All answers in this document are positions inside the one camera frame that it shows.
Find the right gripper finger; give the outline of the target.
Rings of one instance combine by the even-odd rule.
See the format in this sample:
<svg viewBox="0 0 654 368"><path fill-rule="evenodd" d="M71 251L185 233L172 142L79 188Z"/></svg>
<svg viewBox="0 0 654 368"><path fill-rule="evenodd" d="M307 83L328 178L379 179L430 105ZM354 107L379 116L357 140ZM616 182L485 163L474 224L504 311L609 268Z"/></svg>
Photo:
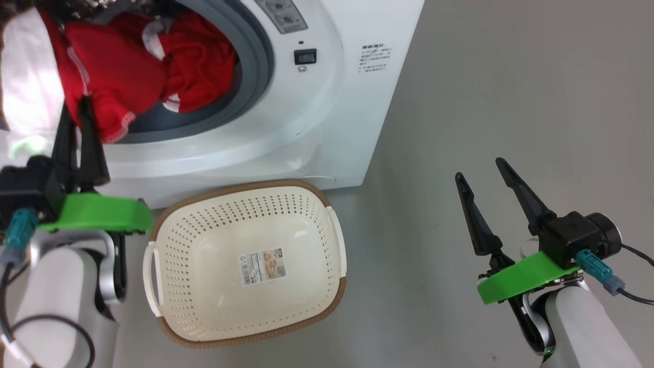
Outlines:
<svg viewBox="0 0 654 368"><path fill-rule="evenodd" d="M520 203L528 220L529 232L531 235L537 236L547 221L556 218L556 213L544 205L539 196L536 195L504 158L496 158L495 163L506 186L514 191Z"/></svg>
<svg viewBox="0 0 654 368"><path fill-rule="evenodd" d="M475 195L463 173L456 173L455 182L474 253L476 256L501 254L503 247L502 241L491 231L479 208L476 206Z"/></svg>

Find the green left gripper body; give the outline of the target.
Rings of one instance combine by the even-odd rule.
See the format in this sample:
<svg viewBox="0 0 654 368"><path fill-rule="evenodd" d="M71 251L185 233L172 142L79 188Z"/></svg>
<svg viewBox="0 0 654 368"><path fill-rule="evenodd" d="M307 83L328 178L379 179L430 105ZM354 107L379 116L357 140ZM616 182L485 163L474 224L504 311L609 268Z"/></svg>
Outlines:
<svg viewBox="0 0 654 368"><path fill-rule="evenodd" d="M59 217L53 223L40 223L39 230L100 230L117 233L147 233L153 217L145 203L132 198L98 193L67 195Z"/></svg>

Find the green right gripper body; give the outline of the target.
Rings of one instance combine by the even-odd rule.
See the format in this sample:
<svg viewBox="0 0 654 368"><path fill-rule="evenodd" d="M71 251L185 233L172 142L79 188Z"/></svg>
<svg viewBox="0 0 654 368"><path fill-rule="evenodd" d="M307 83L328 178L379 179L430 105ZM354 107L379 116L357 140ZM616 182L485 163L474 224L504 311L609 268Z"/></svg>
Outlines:
<svg viewBox="0 0 654 368"><path fill-rule="evenodd" d="M477 293L486 305L499 303L567 277L578 270L578 266L562 269L544 252L539 251L497 274L483 278L477 283Z"/></svg>

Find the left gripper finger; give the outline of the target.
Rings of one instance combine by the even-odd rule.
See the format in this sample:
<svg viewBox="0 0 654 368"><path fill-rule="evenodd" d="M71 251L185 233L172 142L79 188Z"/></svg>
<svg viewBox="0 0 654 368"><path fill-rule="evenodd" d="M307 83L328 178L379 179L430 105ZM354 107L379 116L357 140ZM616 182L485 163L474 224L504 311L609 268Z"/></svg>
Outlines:
<svg viewBox="0 0 654 368"><path fill-rule="evenodd" d="M77 190L77 126L66 105L62 107L51 159L59 186L66 193Z"/></svg>
<svg viewBox="0 0 654 368"><path fill-rule="evenodd" d="M110 174L89 97L80 100L78 117L81 123L81 145L77 181L80 191L95 191L96 187L105 186L110 182Z"/></svg>

